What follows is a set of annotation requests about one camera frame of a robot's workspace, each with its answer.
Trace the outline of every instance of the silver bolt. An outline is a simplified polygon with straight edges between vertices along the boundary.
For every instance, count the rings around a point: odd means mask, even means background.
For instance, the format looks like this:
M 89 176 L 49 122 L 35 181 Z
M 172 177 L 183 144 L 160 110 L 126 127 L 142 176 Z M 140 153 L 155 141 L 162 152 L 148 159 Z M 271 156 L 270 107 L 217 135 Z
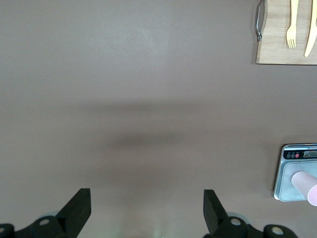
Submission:
M 50 222 L 49 219 L 44 219 L 44 220 L 40 221 L 39 225 L 44 226 L 44 225 L 48 224 L 49 222 Z
M 277 235 L 282 235 L 282 234 L 284 234 L 283 230 L 282 230 L 281 228 L 279 228 L 279 227 L 272 227 L 272 232 L 273 232 L 274 234 L 277 234 Z
M 232 218 L 230 222 L 231 222 L 231 224 L 233 224 L 235 226 L 241 225 L 241 222 L 236 218 Z

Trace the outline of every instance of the cup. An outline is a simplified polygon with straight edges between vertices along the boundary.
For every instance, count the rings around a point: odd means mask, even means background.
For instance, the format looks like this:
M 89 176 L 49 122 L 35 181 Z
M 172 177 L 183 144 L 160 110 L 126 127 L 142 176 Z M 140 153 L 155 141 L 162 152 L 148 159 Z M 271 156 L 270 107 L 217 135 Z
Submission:
M 317 206 L 317 178 L 303 171 L 292 176 L 292 184 L 313 206 Z

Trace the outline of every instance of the metal handle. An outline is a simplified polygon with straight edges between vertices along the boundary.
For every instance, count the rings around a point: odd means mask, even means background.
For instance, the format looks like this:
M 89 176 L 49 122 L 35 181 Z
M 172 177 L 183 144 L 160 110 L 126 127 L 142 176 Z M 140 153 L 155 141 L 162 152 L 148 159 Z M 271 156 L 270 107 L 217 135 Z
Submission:
M 262 40 L 262 33 L 259 29 L 260 7 L 261 7 L 262 3 L 263 3 L 263 7 L 265 7 L 264 0 L 260 0 L 259 4 L 257 6 L 256 20 L 255 20 L 255 25 L 254 25 L 254 28 L 255 28 L 255 31 L 256 31 L 256 34 L 258 37 L 258 41 Z

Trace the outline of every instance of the scale platform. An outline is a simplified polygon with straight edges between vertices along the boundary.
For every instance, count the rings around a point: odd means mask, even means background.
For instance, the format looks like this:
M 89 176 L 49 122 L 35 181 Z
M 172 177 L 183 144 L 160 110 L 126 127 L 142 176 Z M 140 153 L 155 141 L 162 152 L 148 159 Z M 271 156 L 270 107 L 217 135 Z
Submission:
M 300 171 L 317 177 L 316 143 L 283 146 L 274 189 L 275 199 L 282 202 L 306 200 L 291 182 L 292 176 Z

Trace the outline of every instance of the knife blade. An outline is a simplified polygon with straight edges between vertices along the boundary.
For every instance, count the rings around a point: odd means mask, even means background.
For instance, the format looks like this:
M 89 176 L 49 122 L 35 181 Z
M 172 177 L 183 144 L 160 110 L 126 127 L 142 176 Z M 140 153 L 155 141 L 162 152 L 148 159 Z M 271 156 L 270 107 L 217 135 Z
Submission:
M 309 30 L 309 37 L 308 37 L 306 50 L 304 54 L 305 57 L 307 57 L 310 54 L 317 37 L 316 20 L 317 20 L 317 0 L 313 0 L 311 28 Z

